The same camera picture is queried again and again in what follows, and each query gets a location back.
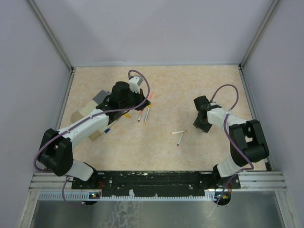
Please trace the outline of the white pen yellow end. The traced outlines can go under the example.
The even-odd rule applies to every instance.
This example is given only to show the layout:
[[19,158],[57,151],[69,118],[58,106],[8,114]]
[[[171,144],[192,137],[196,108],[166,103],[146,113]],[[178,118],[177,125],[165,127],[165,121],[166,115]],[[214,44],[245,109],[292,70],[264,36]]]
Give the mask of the white pen yellow end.
[[147,122],[147,119],[148,119],[148,116],[149,116],[149,113],[150,113],[151,106],[152,106],[151,104],[148,105],[148,109],[147,109],[147,112],[146,112],[146,115],[145,115],[144,123]]

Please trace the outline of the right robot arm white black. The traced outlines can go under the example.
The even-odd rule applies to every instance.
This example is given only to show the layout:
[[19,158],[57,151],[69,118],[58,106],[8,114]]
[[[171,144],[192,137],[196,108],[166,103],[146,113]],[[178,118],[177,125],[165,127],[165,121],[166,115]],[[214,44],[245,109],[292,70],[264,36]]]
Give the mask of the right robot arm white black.
[[193,125],[208,133],[212,126],[221,128],[230,143],[230,155],[215,166],[212,176],[213,184],[218,188],[225,187],[229,176],[269,157],[269,148],[261,123],[256,120],[245,120],[231,115],[222,106],[211,102],[206,96],[194,99],[198,115]]

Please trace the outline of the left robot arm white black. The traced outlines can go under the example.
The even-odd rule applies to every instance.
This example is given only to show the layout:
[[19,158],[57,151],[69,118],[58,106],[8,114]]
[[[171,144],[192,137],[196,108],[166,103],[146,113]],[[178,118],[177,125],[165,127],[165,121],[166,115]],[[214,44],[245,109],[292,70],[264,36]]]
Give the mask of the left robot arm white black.
[[140,88],[141,79],[117,82],[105,100],[72,125],[60,130],[45,131],[34,162],[40,162],[57,176],[78,178],[88,188],[98,185],[94,168],[73,158],[73,149],[98,130],[106,130],[130,110],[141,111],[150,104]]

